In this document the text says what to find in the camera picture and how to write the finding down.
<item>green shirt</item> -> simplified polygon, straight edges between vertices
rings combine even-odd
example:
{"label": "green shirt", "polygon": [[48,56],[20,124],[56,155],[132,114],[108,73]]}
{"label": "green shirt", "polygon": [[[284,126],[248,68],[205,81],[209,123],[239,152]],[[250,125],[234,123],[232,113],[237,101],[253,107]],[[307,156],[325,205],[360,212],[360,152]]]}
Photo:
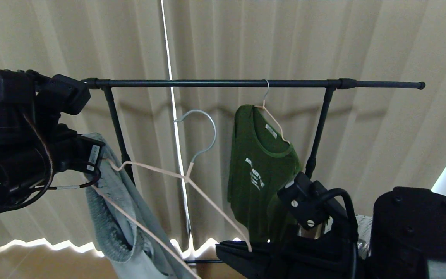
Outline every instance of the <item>green shirt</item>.
{"label": "green shirt", "polygon": [[281,139],[253,105],[235,114],[228,180],[228,202],[249,230],[250,241],[278,241],[297,221],[276,192],[301,170],[292,145]]}

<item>clothes rack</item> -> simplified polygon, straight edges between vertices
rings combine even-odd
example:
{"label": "clothes rack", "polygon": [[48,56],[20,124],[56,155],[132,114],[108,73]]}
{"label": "clothes rack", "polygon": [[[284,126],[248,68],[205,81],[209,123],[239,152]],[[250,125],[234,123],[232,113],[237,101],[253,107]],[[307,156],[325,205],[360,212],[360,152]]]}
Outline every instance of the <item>clothes rack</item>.
{"label": "clothes rack", "polygon": [[[356,87],[377,87],[377,88],[413,88],[422,90],[426,84],[424,82],[403,82],[403,81],[356,81],[351,78],[339,78],[339,79],[326,79],[326,80],[265,80],[265,79],[178,79],[178,80],[160,80],[160,79],[126,79],[126,80],[113,80],[113,79],[98,79],[87,78],[83,82],[89,89],[101,89],[103,90],[110,115],[113,120],[113,126],[115,127],[115,133],[117,135],[118,144],[120,147],[120,154],[122,162],[130,161],[129,154],[126,151],[125,141],[120,127],[118,119],[118,113],[115,106],[115,99],[113,97],[113,87],[282,87],[282,88],[325,88],[324,99],[320,112],[320,118],[317,123],[316,134],[314,137],[313,147],[311,149],[311,155],[306,162],[305,174],[311,178],[313,171],[316,167],[316,155],[321,140],[321,134],[326,122],[328,114],[329,103],[333,98],[333,92],[335,90],[344,90]],[[133,179],[132,166],[125,167],[129,177]],[[219,260],[190,260],[188,263],[220,263]]]}

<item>light blue cloth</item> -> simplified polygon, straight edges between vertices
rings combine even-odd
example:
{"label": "light blue cloth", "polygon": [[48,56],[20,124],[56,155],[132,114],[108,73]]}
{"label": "light blue cloth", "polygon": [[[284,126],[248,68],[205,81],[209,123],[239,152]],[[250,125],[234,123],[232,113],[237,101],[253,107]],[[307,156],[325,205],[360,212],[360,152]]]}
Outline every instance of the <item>light blue cloth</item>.
{"label": "light blue cloth", "polygon": [[[85,136],[106,142],[98,133]],[[116,165],[120,165],[107,144],[103,157],[110,158]],[[107,161],[103,161],[99,169],[101,179],[98,188],[101,192],[175,251],[125,170],[117,172]],[[94,189],[87,188],[86,196],[99,249],[109,258],[119,279],[191,278],[189,272],[170,253],[107,203]]]}

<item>white hanger hook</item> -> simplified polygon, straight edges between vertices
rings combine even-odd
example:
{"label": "white hanger hook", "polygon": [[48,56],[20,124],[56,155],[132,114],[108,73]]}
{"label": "white hanger hook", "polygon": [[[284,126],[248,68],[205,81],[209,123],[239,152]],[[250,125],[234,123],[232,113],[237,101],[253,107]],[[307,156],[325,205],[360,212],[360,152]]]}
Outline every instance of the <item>white hanger hook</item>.
{"label": "white hanger hook", "polygon": [[269,93],[269,81],[267,79],[265,79],[264,81],[266,81],[266,83],[268,84],[268,89],[266,91],[266,94],[264,94],[264,98],[262,98],[262,107],[264,108],[265,104],[266,104],[266,96]]}
{"label": "white hanger hook", "polygon": [[175,119],[174,122],[182,122],[182,121],[184,121],[185,117],[187,117],[189,114],[191,114],[191,113],[195,113],[195,112],[202,113],[202,114],[204,114],[205,116],[207,116],[207,117],[209,118],[209,120],[211,120],[211,123],[213,124],[213,129],[214,129],[214,138],[213,138],[213,142],[211,143],[211,145],[209,145],[208,148],[206,148],[206,149],[204,149],[204,150],[201,150],[201,151],[197,152],[197,153],[194,155],[194,157],[193,157],[192,160],[190,161],[191,163],[193,163],[193,162],[195,161],[195,159],[197,158],[197,156],[199,156],[200,154],[202,154],[202,153],[204,153],[204,152],[210,150],[211,148],[213,148],[214,143],[216,142],[216,125],[214,124],[214,121],[213,121],[213,119],[211,118],[211,116],[209,116],[209,114],[208,114],[207,112],[205,112],[205,111],[202,111],[202,110],[191,110],[191,111],[188,111],[188,112],[186,112],[180,119]]}

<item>brown floor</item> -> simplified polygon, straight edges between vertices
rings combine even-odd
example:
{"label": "brown floor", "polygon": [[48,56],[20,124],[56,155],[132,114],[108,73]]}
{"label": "brown floor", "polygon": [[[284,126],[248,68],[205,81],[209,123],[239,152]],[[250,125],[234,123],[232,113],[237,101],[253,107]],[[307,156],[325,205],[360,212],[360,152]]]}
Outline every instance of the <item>brown floor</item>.
{"label": "brown floor", "polygon": [[[202,278],[243,278],[224,263],[196,266]],[[0,279],[117,279],[111,263],[95,250],[84,253],[68,247],[52,250],[47,245],[12,245],[0,249]]]}

